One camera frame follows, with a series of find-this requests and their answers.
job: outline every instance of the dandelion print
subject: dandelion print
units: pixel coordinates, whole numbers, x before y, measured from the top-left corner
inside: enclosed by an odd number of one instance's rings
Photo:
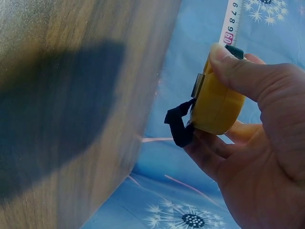
[[[299,7],[299,12],[301,15],[305,15],[305,0],[296,0],[298,3],[298,7]]]
[[[223,218],[207,210],[188,204],[174,204],[164,199],[160,206],[150,205],[152,215],[145,220],[149,227],[168,229],[223,229]]]
[[[284,0],[246,0],[244,8],[255,22],[264,20],[268,25],[274,25],[277,21],[284,21],[288,14],[286,5]]]

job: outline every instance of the bedsheet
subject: bedsheet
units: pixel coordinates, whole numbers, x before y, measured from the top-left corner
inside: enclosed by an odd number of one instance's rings
[[[163,123],[168,109],[190,99],[210,46],[218,42],[226,6],[227,0],[183,0],[141,156],[132,174],[83,229],[239,228],[217,184],[174,144]],[[245,0],[244,9],[239,48],[266,63],[305,68],[305,0]],[[257,104],[247,99],[238,119],[260,123]]]

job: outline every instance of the wooden board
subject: wooden board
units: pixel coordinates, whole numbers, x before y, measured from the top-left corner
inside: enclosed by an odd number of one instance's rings
[[[0,3],[1,229],[77,229],[126,178],[180,3]]]

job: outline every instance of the tape measure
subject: tape measure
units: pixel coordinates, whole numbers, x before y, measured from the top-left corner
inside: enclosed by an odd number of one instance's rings
[[[244,0],[228,1],[219,39],[219,43],[238,59],[244,58],[244,52],[236,47],[243,12]],[[191,97],[192,100],[169,110],[164,121],[170,125],[173,139],[180,147],[191,142],[195,128],[214,135],[227,132],[237,120],[245,100],[243,95],[220,83],[208,60],[203,73],[197,76]],[[190,107],[190,124],[184,127],[182,117]]]

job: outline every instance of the measuring tape blade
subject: measuring tape blade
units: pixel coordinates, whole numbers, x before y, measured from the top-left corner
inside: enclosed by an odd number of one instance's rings
[[[236,47],[244,14],[244,0],[229,0],[219,43]]]

